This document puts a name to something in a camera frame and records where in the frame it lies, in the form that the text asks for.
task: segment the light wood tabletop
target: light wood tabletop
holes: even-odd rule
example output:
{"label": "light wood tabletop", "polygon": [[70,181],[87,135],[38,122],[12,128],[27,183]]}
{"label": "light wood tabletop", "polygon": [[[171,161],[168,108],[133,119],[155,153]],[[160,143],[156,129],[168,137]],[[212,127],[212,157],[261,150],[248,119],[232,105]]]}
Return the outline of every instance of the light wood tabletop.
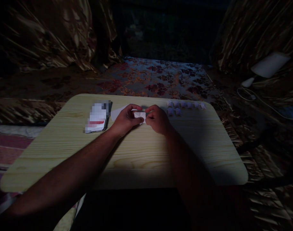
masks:
{"label": "light wood tabletop", "polygon": [[[130,103],[143,109],[153,104],[166,109],[168,99],[95,94],[72,97],[6,171],[1,179],[1,190],[26,191],[44,174],[98,137],[102,132],[83,133],[95,100],[111,100],[111,110],[115,110]],[[207,166],[218,185],[245,184],[248,173],[241,158],[214,108],[204,104],[207,110],[182,108],[181,117],[169,117],[171,124]],[[108,128],[112,124],[109,118]],[[165,139],[147,124],[141,124],[125,136],[94,185],[96,189],[174,186]]]}

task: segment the folded paper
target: folded paper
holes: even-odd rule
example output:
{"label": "folded paper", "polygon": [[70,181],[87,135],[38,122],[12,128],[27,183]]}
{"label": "folded paper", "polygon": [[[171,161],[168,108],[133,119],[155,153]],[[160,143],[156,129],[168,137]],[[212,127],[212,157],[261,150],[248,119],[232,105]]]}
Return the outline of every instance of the folded paper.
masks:
{"label": "folded paper", "polygon": [[168,116],[173,116],[173,108],[168,108]]}
{"label": "folded paper", "polygon": [[181,104],[181,107],[186,107],[187,106],[185,101],[181,101],[180,104]]}
{"label": "folded paper", "polygon": [[204,103],[200,103],[200,106],[201,106],[201,108],[202,108],[203,110],[206,110],[206,106],[205,106]]}
{"label": "folded paper", "polygon": [[142,117],[144,121],[140,124],[145,124],[145,119],[146,119],[146,113],[145,112],[134,112],[134,117],[139,118]]}
{"label": "folded paper", "polygon": [[188,102],[187,103],[187,108],[192,109],[194,106],[192,105],[192,103]]}
{"label": "folded paper", "polygon": [[175,110],[175,113],[176,113],[177,116],[182,116],[181,109],[175,108],[174,110]]}
{"label": "folded paper", "polygon": [[173,107],[173,103],[172,103],[171,100],[168,100],[168,101],[167,101],[167,107]]}
{"label": "folded paper", "polygon": [[178,101],[173,101],[173,105],[174,105],[174,107],[179,107],[179,103],[178,103]]}
{"label": "folded paper", "polygon": [[194,107],[195,107],[196,109],[200,109],[200,104],[199,104],[198,102],[194,102]]}

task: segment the hand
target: hand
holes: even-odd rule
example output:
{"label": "hand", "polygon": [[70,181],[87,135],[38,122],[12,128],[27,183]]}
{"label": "hand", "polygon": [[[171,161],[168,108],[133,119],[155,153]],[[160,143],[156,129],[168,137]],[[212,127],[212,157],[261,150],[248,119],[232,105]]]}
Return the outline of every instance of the hand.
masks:
{"label": "hand", "polygon": [[109,130],[115,135],[123,137],[133,128],[133,126],[142,123],[144,119],[142,117],[135,118],[135,111],[132,111],[132,109],[142,110],[142,107],[135,104],[129,104],[120,112]]}
{"label": "hand", "polygon": [[145,110],[146,113],[150,111],[152,112],[147,115],[145,122],[147,125],[150,125],[155,132],[166,136],[169,132],[174,131],[164,110],[157,105],[153,105]]}

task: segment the forearm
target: forearm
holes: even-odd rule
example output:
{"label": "forearm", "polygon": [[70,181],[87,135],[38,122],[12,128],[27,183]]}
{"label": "forearm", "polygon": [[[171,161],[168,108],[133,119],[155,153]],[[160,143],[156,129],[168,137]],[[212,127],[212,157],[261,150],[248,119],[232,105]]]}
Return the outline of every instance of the forearm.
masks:
{"label": "forearm", "polygon": [[46,211],[47,216],[62,217],[92,185],[119,139],[109,130],[101,134],[43,176],[5,211],[4,216],[17,218]]}
{"label": "forearm", "polygon": [[177,189],[190,215],[202,218],[208,211],[214,212],[217,186],[205,166],[174,129],[166,141]]}

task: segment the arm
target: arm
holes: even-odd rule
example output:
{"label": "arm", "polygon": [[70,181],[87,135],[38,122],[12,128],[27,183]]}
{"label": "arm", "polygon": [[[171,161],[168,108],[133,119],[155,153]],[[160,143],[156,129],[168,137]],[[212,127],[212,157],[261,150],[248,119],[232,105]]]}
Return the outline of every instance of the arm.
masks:
{"label": "arm", "polygon": [[142,110],[140,106],[128,105],[109,130],[39,179],[1,215],[1,220],[27,229],[52,230],[93,185],[120,138],[143,122],[143,118],[134,118],[133,108]]}
{"label": "arm", "polygon": [[228,206],[223,206],[225,200],[205,166],[173,128],[162,109],[153,105],[145,112],[151,112],[146,117],[146,124],[166,138],[176,186],[190,214],[192,230],[212,229],[214,225],[222,227],[228,221],[224,216]]}

